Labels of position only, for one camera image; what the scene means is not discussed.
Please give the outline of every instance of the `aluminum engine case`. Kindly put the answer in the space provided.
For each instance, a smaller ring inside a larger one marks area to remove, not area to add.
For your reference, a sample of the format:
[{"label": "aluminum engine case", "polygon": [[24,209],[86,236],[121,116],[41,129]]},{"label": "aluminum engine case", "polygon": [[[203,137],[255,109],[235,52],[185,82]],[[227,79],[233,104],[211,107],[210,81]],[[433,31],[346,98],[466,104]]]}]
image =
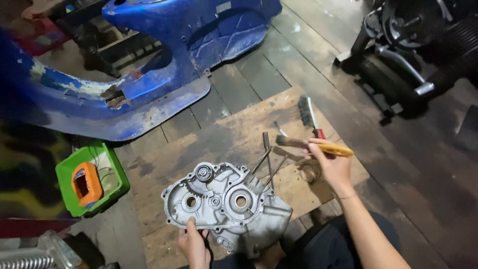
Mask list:
[{"label": "aluminum engine case", "polygon": [[209,229],[228,253],[256,258],[284,233],[292,208],[275,196],[250,170],[230,163],[202,162],[192,173],[161,194],[168,224],[186,228],[189,217],[197,229]]}]

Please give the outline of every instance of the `paintbrush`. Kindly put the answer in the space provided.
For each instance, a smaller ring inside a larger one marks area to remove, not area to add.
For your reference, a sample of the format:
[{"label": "paintbrush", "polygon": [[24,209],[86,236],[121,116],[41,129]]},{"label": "paintbrush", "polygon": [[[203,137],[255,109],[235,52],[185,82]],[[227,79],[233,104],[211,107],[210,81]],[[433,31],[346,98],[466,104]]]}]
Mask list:
[{"label": "paintbrush", "polygon": [[[309,149],[309,145],[307,144],[307,141],[302,141],[299,139],[294,139],[294,138],[289,138],[285,137],[283,135],[278,135],[275,138],[275,142],[278,146],[293,146],[293,147],[299,147],[299,148],[305,148]],[[337,156],[342,156],[342,157],[352,157],[354,155],[354,152],[346,147],[343,146],[337,146],[337,145],[332,145],[332,144],[319,144],[317,143],[317,146],[323,151],[327,152],[330,154],[334,154]]]}]

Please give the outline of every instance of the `green plastic crate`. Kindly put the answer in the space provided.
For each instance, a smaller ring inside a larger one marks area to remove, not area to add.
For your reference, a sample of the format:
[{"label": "green plastic crate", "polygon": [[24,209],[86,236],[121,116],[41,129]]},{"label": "green plastic crate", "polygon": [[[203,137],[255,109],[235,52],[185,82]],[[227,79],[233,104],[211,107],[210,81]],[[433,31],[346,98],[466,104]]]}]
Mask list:
[{"label": "green plastic crate", "polygon": [[[90,208],[85,208],[78,204],[78,197],[71,187],[72,173],[82,162],[92,162],[98,167],[98,175],[102,182],[102,187],[105,177],[109,176],[109,183],[113,182],[115,184],[115,180],[110,178],[114,178],[115,176],[118,179],[117,187],[111,188],[109,193],[105,194],[103,198]],[[104,171],[108,174],[101,175],[101,171],[105,170],[101,169],[103,167],[108,168],[108,170]],[[118,157],[116,157],[113,149],[109,149],[105,143],[96,143],[96,145],[82,147],[72,153],[70,157],[57,164],[55,170],[66,209],[74,217],[92,217],[98,213],[104,212],[130,189],[130,183],[118,161]]]}]

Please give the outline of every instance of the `hand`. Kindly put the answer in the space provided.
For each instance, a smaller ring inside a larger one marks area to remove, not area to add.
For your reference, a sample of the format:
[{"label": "hand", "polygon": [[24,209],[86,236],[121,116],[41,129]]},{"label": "hand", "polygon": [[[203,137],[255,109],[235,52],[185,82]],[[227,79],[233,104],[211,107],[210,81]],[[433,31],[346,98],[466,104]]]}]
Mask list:
[{"label": "hand", "polygon": [[355,195],[355,191],[350,183],[350,171],[352,169],[352,160],[346,157],[328,154],[326,157],[318,144],[334,144],[331,141],[309,138],[309,151],[314,154],[320,163],[324,179],[332,187],[339,198],[345,198]]},{"label": "hand", "polygon": [[191,269],[209,269],[211,253],[206,248],[206,238],[209,230],[198,231],[196,219],[190,217],[186,223],[186,230],[179,229],[179,249],[189,261]]}]

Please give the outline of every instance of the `yellow brush handle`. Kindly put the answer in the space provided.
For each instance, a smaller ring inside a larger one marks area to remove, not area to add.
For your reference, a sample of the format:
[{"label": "yellow brush handle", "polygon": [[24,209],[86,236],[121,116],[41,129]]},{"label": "yellow brush handle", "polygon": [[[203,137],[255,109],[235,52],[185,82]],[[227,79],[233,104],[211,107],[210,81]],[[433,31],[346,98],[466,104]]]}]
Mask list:
[{"label": "yellow brush handle", "polygon": [[330,145],[330,144],[317,144],[319,148],[323,152],[327,152],[330,154],[342,156],[342,157],[352,157],[354,155],[354,152],[350,148],[346,148],[343,146],[337,146],[337,145]]}]

